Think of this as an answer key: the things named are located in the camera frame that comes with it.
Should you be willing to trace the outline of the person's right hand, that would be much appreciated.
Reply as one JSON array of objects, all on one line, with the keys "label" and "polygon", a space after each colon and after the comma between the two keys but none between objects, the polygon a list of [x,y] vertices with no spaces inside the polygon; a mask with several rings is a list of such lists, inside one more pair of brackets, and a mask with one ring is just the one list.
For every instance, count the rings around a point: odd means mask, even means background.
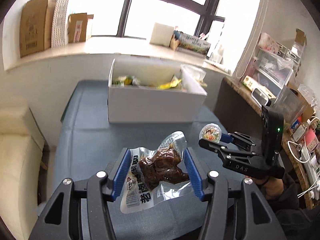
[{"label": "person's right hand", "polygon": [[264,179],[253,179],[263,191],[267,200],[278,198],[284,191],[284,184],[281,179],[267,177]]}]

